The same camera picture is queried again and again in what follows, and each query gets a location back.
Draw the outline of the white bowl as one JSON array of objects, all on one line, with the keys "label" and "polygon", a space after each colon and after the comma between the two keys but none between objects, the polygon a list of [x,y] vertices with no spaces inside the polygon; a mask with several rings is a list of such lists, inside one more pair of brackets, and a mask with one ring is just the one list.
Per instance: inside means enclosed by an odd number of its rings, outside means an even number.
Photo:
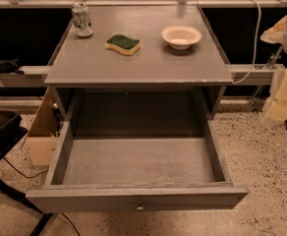
[{"label": "white bowl", "polygon": [[173,49],[186,50],[201,40],[198,29],[190,26],[174,25],[161,32],[163,40]]}]

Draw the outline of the grey open top drawer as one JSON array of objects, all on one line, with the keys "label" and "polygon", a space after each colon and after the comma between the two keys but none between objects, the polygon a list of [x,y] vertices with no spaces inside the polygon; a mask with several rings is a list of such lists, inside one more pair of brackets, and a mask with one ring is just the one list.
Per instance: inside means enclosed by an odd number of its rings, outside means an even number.
[{"label": "grey open top drawer", "polygon": [[214,129],[207,137],[78,138],[61,134],[44,185],[27,193],[46,213],[229,209],[234,185]]}]

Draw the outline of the grey wooden cabinet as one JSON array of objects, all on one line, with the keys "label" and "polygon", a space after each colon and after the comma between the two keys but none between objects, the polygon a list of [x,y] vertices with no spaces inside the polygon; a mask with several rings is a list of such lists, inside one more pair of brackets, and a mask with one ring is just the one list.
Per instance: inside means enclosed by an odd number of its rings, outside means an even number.
[{"label": "grey wooden cabinet", "polygon": [[[207,137],[225,86],[232,81],[196,6],[93,6],[94,34],[70,31],[49,72],[65,123],[78,138]],[[161,32],[174,25],[200,31],[186,50],[170,47]],[[141,42],[132,56],[106,49],[123,34]]]}]

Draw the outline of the metal frame rail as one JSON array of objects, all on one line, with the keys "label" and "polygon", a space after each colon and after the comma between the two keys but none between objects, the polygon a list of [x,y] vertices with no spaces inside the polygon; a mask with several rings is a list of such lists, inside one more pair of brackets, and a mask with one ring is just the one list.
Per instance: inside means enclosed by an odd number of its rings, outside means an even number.
[{"label": "metal frame rail", "polygon": [[[268,86],[277,69],[284,69],[281,64],[275,64],[271,69],[264,65],[227,65],[226,69],[234,81],[242,80],[244,86]],[[51,66],[26,66],[23,74],[0,74],[0,88],[44,88],[45,78],[52,71]]]}]

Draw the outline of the crushed silver can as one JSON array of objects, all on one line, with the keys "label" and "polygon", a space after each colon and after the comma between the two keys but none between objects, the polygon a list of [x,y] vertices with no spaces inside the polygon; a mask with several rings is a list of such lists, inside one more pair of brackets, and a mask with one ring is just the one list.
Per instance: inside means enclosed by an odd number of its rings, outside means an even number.
[{"label": "crushed silver can", "polygon": [[92,36],[91,20],[85,3],[74,3],[72,7],[73,23],[79,37]]}]

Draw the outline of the black object on rail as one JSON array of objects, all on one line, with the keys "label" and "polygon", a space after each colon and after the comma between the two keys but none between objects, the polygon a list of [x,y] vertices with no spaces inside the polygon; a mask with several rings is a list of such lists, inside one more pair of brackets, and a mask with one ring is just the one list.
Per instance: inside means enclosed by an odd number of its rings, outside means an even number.
[{"label": "black object on rail", "polygon": [[24,71],[21,70],[21,66],[18,64],[18,59],[0,59],[0,74],[23,74]]}]

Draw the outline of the green and yellow sponge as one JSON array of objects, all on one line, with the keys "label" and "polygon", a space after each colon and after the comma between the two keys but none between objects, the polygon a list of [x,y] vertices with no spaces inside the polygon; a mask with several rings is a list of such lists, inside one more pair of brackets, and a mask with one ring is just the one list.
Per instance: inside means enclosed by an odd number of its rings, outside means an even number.
[{"label": "green and yellow sponge", "polygon": [[105,42],[105,48],[125,56],[132,56],[141,48],[141,42],[123,34],[115,34]]}]

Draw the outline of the cardboard box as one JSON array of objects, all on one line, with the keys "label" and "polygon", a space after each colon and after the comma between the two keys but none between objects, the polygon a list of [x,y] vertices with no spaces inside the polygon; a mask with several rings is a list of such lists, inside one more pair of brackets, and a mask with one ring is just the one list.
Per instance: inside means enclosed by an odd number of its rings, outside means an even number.
[{"label": "cardboard box", "polygon": [[49,165],[56,150],[61,129],[62,115],[47,89],[29,129],[27,144],[31,162],[35,166]]}]

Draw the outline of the metal drawer knob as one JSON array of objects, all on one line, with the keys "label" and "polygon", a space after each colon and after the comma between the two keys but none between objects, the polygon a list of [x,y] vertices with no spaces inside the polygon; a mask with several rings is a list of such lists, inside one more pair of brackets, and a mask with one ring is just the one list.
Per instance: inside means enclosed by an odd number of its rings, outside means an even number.
[{"label": "metal drawer knob", "polygon": [[138,205],[137,208],[136,208],[136,211],[137,212],[142,212],[142,211],[144,211],[144,207],[142,205]]}]

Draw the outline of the black chair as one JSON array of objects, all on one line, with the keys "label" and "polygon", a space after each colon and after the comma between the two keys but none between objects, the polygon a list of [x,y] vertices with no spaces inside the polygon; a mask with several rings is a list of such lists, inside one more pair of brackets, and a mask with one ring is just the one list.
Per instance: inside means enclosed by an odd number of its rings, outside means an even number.
[{"label": "black chair", "polygon": [[[0,160],[26,135],[28,130],[21,126],[22,117],[13,111],[0,110]],[[26,194],[20,192],[0,179],[0,192],[17,201],[18,203],[32,208],[42,214],[42,218],[36,224],[29,236],[39,236],[48,220],[51,218],[51,213],[43,213],[39,208],[32,204]]]}]

